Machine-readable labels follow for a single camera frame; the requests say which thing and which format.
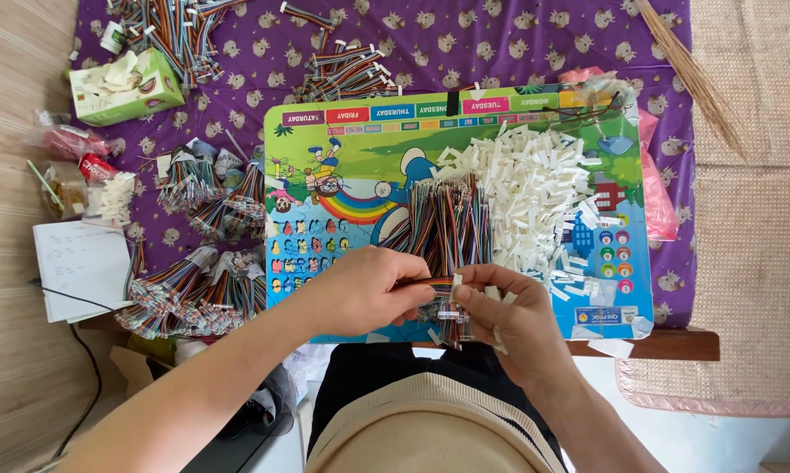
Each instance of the broom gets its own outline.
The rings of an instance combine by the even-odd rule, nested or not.
[[[740,124],[737,116],[722,94],[716,89],[705,71],[702,69],[690,51],[676,37],[672,30],[664,24],[661,17],[657,14],[649,0],[635,0],[641,10],[646,26],[652,31],[652,36],[661,45],[664,55],[673,66],[675,73],[684,83],[684,88],[698,104],[702,115],[710,125],[714,135],[725,140],[731,150],[746,157],[745,147],[740,141],[737,128]]]

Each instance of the cartoon house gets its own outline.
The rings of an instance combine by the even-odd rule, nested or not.
[[[608,212],[617,210],[617,204],[625,200],[625,190],[627,188],[617,185],[617,183],[602,183],[596,184],[597,209],[600,212]]]
[[[573,249],[576,250],[576,253],[579,253],[579,256],[582,258],[588,258],[588,255],[591,254],[593,250],[593,230],[588,229],[585,224],[582,223],[582,219],[579,218],[581,214],[576,214],[576,220],[573,223],[576,226],[573,227]]]

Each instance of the electrical cord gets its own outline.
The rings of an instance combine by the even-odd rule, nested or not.
[[[81,302],[87,302],[95,306],[103,307],[107,311],[114,312],[114,309],[110,307],[106,307],[103,304],[98,304],[93,300],[86,300],[83,299],[82,297],[76,297],[76,296],[71,296],[69,294],[64,294],[63,292],[59,292],[58,290],[48,289],[42,285],[42,278],[31,279],[30,281],[28,281],[28,284],[34,285],[42,290],[52,292],[53,294],[58,294],[60,296],[79,300]],[[88,348],[88,345],[86,345],[85,342],[80,338],[80,335],[77,333],[76,329],[74,328],[74,324],[70,323],[68,324],[68,327],[71,328],[71,334],[74,335],[74,339],[85,349],[85,352],[88,354],[88,358],[92,360],[92,367],[94,368],[94,373],[97,376],[97,393],[95,393],[94,399],[92,399],[91,404],[89,404],[88,407],[86,407],[85,413],[82,414],[80,420],[76,424],[74,424],[74,428],[72,428],[71,431],[68,433],[68,435],[65,436],[65,439],[62,441],[62,444],[60,444],[60,447],[57,448],[56,453],[53,454],[53,459],[57,459],[62,455],[62,452],[65,450],[65,447],[68,445],[68,442],[71,441],[71,438],[74,437],[74,434],[76,434],[77,430],[79,430],[80,426],[85,422],[85,419],[88,417],[89,413],[92,412],[92,409],[97,403],[97,400],[100,399],[100,394],[103,392],[103,377],[100,375],[100,368],[97,367],[97,360],[94,358],[94,353],[92,353],[92,349]]]

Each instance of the hand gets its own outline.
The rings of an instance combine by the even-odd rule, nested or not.
[[[471,315],[472,332],[484,343],[498,345],[493,328],[500,330],[508,355],[496,354],[512,382],[526,388],[576,370],[541,283],[493,264],[465,266],[456,273],[464,284],[456,287],[454,300]],[[490,285],[518,298],[511,305],[490,299],[480,292]]]
[[[282,304],[305,317],[316,334],[354,337],[415,320],[416,307],[431,302],[435,291],[430,285],[394,286],[429,277],[423,258],[368,245],[346,253]]]

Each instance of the tissue box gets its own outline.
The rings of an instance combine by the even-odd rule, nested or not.
[[[143,76],[140,85],[126,92],[110,95],[87,92],[85,81],[89,76],[99,73],[99,67],[69,73],[74,108],[80,121],[94,126],[106,126],[172,109],[185,103],[178,77],[170,68],[167,59],[158,49],[148,49],[141,54],[147,54],[148,58],[139,61],[135,69]]]

